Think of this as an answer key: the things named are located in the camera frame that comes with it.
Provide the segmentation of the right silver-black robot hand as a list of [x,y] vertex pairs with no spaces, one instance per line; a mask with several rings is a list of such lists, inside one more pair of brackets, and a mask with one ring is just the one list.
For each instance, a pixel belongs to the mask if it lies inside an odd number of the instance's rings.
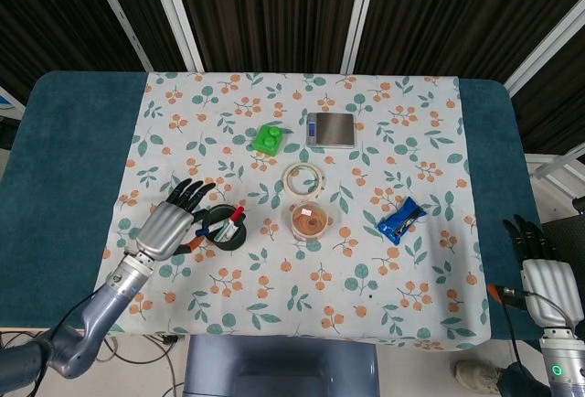
[[515,215],[503,221],[516,255],[522,286],[505,287],[503,298],[524,308],[540,327],[573,330],[584,320],[577,279],[569,263],[534,223]]

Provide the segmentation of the left silver-black robot hand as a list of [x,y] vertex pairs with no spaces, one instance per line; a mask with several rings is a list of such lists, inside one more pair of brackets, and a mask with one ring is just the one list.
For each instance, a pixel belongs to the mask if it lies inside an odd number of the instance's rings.
[[203,180],[193,182],[191,178],[177,184],[140,229],[135,239],[135,258],[143,264],[152,264],[176,254],[191,227],[206,221],[208,210],[197,207],[215,187],[215,182],[205,184]]

